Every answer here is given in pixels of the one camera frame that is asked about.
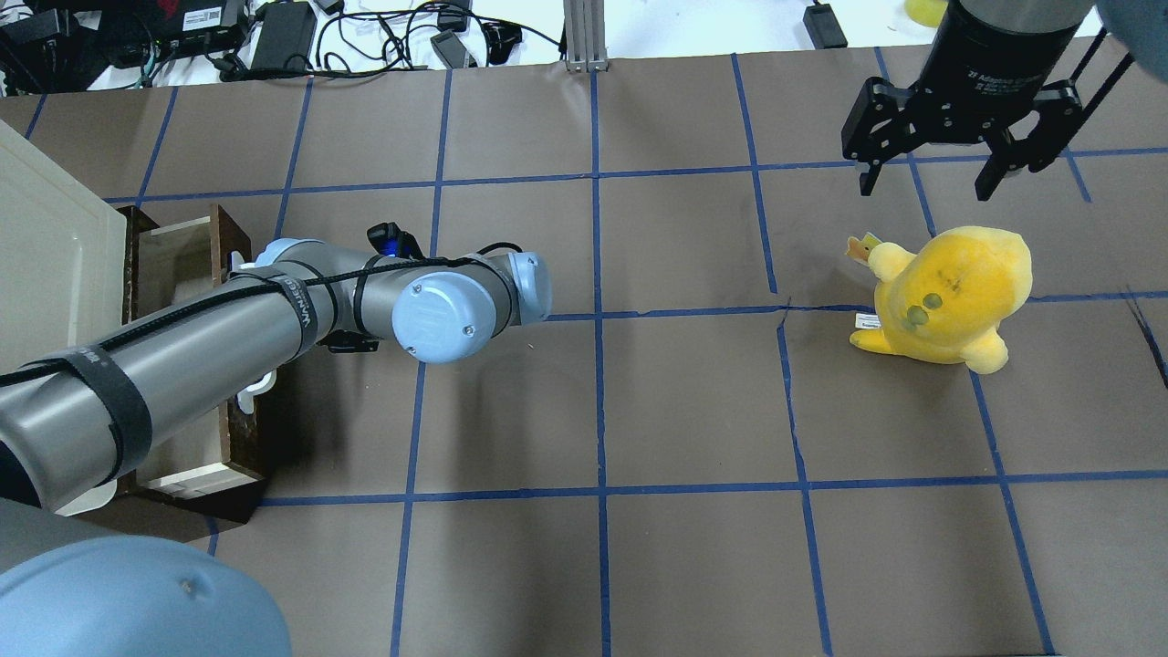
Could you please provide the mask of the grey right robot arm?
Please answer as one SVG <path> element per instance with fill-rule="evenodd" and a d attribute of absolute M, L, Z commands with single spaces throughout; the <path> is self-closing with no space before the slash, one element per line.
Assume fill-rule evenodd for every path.
<path fill-rule="evenodd" d="M 1126 55 L 1094 96 L 1077 79 L 1048 79 L 1089 11 Z M 924 144 L 983 144 L 976 200 L 1021 170 L 1038 173 L 1068 148 L 1131 65 L 1164 79 L 1163 1 L 951 1 L 912 87 L 867 78 L 841 129 L 841 153 L 868 196 L 881 167 Z"/>

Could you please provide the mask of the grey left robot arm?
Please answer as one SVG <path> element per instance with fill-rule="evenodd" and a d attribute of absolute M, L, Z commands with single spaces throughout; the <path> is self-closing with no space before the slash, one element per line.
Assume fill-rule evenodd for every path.
<path fill-rule="evenodd" d="M 424 258 L 284 238 L 213 291 L 4 375 L 4 655 L 288 656 L 287 620 L 242 570 L 60 509 L 318 346 L 395 339 L 447 364 L 551 310 L 549 267 L 513 243 Z"/>

